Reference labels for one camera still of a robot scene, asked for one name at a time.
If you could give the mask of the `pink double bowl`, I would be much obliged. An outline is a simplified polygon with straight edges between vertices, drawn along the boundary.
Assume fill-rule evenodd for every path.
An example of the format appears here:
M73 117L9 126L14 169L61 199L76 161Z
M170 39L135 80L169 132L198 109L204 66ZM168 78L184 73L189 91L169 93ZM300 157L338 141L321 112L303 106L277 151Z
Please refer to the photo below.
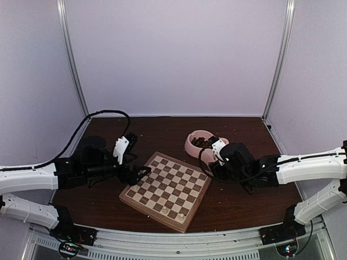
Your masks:
M191 157L198 158L200 151L206 147L201 154L201 161L207 166L215 162L223 166L224 162L219 151L227 144L229 141L226 138L219 138L205 130L196 130L188 135L184 149Z

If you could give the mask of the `white bishop piece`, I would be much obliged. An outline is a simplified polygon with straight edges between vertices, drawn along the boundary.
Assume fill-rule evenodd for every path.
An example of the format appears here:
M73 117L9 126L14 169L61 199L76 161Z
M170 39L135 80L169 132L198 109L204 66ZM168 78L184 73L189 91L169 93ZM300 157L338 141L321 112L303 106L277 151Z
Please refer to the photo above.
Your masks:
M162 214L167 214L167 213L168 213L168 208L166 206L163 206Z

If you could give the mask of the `white rook piece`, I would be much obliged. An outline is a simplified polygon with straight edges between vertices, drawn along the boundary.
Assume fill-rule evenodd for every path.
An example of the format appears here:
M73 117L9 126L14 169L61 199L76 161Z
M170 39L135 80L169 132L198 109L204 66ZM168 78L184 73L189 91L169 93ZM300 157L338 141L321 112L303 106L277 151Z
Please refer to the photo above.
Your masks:
M184 215L183 213L179 213L179 214L178 214L178 218L182 220L182 219L185 218L185 215Z

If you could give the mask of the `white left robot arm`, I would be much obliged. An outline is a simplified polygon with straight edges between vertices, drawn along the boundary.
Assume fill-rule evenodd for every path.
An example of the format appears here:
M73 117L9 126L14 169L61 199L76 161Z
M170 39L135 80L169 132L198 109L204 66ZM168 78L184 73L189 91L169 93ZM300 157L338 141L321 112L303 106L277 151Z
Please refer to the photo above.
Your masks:
M80 140L70 157L58 157L40 165L1 167L1 215L44 226L57 231L67 241L78 236L78 228L65 207L49 206L17 198L15 192L27 190L67 190L118 178L121 183L137 185L151 169L128 165L127 155L137 136L130 133L115 142L113 151L100 136Z

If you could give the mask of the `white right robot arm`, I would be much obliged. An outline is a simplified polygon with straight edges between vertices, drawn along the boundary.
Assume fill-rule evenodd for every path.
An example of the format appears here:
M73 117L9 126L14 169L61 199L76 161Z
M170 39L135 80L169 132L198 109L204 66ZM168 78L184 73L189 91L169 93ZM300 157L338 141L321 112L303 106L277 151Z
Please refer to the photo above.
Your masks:
M248 187L277 187L289 183L331 179L331 182L311 198L289 207L278 235L291 238L314 217L339 203L346 203L346 142L330 151L306 155L272 155L254 159L243 143L225 144L214 139L211 149L228 181Z

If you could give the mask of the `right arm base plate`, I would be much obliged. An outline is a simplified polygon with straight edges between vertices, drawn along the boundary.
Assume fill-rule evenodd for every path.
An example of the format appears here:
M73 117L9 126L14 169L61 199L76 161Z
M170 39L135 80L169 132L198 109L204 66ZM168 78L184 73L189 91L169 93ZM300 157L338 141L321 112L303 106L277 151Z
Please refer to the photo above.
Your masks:
M263 245L278 243L295 239L306 234L305 226L298 224L279 224L269 227L263 227L259 230Z

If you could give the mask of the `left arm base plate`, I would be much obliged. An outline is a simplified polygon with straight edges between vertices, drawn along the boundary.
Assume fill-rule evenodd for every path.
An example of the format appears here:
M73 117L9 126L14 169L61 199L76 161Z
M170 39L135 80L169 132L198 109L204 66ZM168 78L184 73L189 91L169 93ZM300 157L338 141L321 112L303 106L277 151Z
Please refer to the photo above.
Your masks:
M73 242L78 245L93 246L97 230L89 227L83 227L78 225L63 226L51 229L52 236L62 241Z

